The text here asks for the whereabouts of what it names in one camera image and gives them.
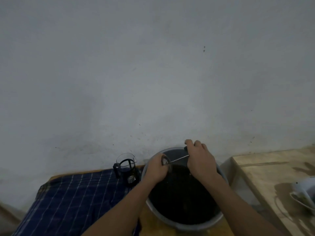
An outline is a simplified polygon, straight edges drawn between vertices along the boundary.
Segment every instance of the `wooden surface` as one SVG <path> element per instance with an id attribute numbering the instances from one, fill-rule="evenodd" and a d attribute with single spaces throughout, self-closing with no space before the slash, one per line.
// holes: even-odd
<path id="1" fill-rule="evenodd" d="M 56 179 L 61 176 L 65 175 L 73 175 L 73 174 L 84 174 L 84 173 L 91 173 L 91 172 L 98 172 L 101 170 L 92 170 L 92 171 L 85 171 L 85 172 L 76 172 L 76 173 L 69 173 L 63 175 L 57 175 L 51 177 L 49 180 Z M 215 226 L 201 231 L 201 232 L 180 232 L 167 224 L 163 223 L 159 220 L 148 208 L 147 205 L 144 206 L 143 210 L 140 213 L 140 222 L 142 225 L 142 230 L 140 232 L 140 236 L 234 236 L 233 232 L 230 229 L 225 218 L 222 218 Z"/>
<path id="2" fill-rule="evenodd" d="M 236 156 L 232 161 L 275 224 L 294 236 L 315 235 L 315 217 L 289 195 L 291 183 L 315 175 L 315 147 Z"/>

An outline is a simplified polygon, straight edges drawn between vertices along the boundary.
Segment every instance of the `white wall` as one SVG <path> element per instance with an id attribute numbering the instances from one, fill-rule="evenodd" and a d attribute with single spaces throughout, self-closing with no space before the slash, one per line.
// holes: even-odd
<path id="1" fill-rule="evenodd" d="M 220 162 L 314 143 L 314 4 L 0 0 L 0 201 L 186 138 Z"/>

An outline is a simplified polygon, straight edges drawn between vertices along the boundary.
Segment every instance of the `coffee grounds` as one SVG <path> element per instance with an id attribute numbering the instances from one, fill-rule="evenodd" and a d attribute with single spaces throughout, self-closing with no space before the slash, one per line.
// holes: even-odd
<path id="1" fill-rule="evenodd" d="M 163 216 L 181 224 L 204 223 L 220 211 L 206 188 L 180 165 L 173 165 L 172 172 L 156 184 L 149 199 Z"/>

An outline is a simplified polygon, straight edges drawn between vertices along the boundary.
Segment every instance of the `checkered cloth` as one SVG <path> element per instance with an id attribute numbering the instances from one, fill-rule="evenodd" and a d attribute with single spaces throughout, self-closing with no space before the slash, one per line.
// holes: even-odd
<path id="1" fill-rule="evenodd" d="M 12 236 L 79 236 L 128 192 L 112 169 L 59 177 L 40 187 Z"/>

